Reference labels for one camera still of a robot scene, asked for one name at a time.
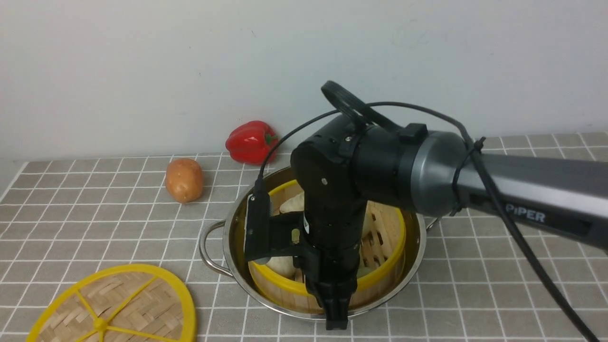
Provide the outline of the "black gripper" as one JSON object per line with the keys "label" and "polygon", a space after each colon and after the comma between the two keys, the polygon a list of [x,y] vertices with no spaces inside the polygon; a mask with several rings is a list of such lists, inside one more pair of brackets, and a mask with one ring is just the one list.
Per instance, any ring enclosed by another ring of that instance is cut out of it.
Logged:
{"label": "black gripper", "polygon": [[304,192],[303,253],[298,264],[306,290],[325,309],[327,331],[346,330],[358,288],[359,245],[367,200],[350,182],[298,180]]}

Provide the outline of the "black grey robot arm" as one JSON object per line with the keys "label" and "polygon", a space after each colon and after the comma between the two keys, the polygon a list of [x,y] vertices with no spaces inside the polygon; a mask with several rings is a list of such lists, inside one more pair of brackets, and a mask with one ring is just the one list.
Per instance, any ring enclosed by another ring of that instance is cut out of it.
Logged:
{"label": "black grey robot arm", "polygon": [[594,338],[515,223],[606,250],[607,164],[482,154],[482,145],[424,124],[389,130],[341,115],[297,146],[291,169],[305,198],[301,266],[328,329],[347,326],[371,200],[424,216],[473,208],[501,217],[562,311],[588,341]]}

